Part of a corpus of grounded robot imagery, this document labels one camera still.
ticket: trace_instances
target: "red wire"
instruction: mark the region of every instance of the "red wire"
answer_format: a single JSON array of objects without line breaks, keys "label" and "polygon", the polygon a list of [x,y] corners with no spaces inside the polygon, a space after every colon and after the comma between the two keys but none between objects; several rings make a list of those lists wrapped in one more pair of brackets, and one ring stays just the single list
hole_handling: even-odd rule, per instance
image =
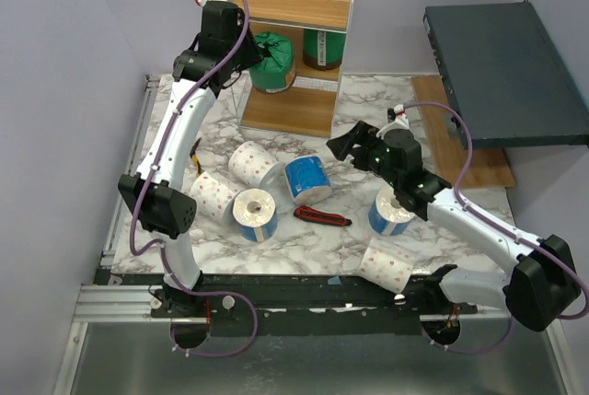
[{"label": "red wire", "polygon": [[211,316],[211,303],[209,300],[206,300],[206,324],[211,326],[213,322],[213,317]]}]

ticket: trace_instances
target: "blue toilet paper roll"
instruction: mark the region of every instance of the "blue toilet paper roll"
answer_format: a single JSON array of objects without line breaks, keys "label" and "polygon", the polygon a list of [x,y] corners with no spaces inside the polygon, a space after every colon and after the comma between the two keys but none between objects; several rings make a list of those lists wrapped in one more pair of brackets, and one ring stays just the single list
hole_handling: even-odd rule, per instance
[{"label": "blue toilet paper roll", "polygon": [[297,157],[284,167],[293,201],[302,206],[314,204],[331,195],[331,184],[318,156]]}]

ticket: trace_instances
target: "toilet paper roll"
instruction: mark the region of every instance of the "toilet paper roll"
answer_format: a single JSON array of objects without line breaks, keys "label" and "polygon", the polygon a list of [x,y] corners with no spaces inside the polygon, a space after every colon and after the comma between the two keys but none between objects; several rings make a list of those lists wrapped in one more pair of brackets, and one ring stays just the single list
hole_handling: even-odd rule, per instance
[{"label": "toilet paper roll", "polygon": [[270,193],[263,190],[240,193],[233,205],[233,217],[241,235],[251,241],[267,240],[278,227],[276,203]]},{"label": "toilet paper roll", "polygon": [[266,190],[282,175],[284,163],[255,142],[242,144],[229,159],[229,171],[252,188]]},{"label": "toilet paper roll", "polygon": [[376,194],[368,212],[368,221],[378,234],[396,236],[405,230],[414,216],[414,213],[403,209],[393,189],[385,185]]},{"label": "toilet paper roll", "polygon": [[297,157],[284,167],[288,190],[299,205],[315,204],[331,195],[331,184],[317,156]]},{"label": "toilet paper roll", "polygon": [[227,226],[233,222],[233,204],[243,189],[217,173],[204,171],[192,184],[189,196],[196,200],[196,209],[215,222]]},{"label": "toilet paper roll", "polygon": [[375,285],[400,294],[410,279],[413,263],[411,252],[372,238],[355,273]]}]

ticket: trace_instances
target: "screw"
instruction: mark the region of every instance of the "screw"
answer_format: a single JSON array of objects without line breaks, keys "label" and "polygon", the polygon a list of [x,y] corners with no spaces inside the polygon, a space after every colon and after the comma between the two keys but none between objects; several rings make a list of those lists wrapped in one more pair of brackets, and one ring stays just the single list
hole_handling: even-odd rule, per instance
[{"label": "screw", "polygon": [[402,294],[396,294],[395,295],[395,298],[394,298],[394,301],[395,301],[395,305],[401,306],[401,305],[404,305],[407,302],[407,299]]},{"label": "screw", "polygon": [[221,302],[223,308],[229,310],[236,304],[236,300],[232,296],[224,296],[223,301]]},{"label": "screw", "polygon": [[149,301],[149,306],[151,309],[160,309],[162,307],[162,302],[154,297]]}]

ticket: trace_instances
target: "cylindrical container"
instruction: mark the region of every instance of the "cylindrical container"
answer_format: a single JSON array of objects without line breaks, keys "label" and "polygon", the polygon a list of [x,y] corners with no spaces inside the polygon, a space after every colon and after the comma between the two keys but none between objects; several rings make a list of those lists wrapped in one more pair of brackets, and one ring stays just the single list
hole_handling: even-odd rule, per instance
[{"label": "cylindrical container", "polygon": [[303,33],[303,62],[316,70],[332,70],[341,65],[344,33],[305,29]]},{"label": "cylindrical container", "polygon": [[233,222],[233,202],[243,191],[220,174],[204,171],[192,184],[189,196],[196,200],[196,209],[221,225]]},{"label": "cylindrical container", "polygon": [[393,189],[385,185],[376,194],[368,212],[368,221],[374,231],[383,236],[402,233],[415,216],[401,207]]},{"label": "cylindrical container", "polygon": [[331,184],[317,156],[297,157],[284,167],[284,174],[288,191],[299,206],[321,202],[331,195]]},{"label": "cylindrical container", "polygon": [[400,294],[410,279],[413,258],[411,252],[393,245],[387,246],[372,238],[355,273],[390,292]]},{"label": "cylindrical container", "polygon": [[249,68],[251,84],[266,94],[285,91],[296,77],[293,45],[284,36],[270,31],[257,34],[256,43],[265,57]]},{"label": "cylindrical container", "polygon": [[278,227],[276,203],[269,192],[245,190],[233,205],[233,217],[241,235],[251,241],[264,241],[272,237]]},{"label": "cylindrical container", "polygon": [[252,188],[266,190],[279,178],[284,163],[255,142],[245,142],[229,159],[229,171]]}]

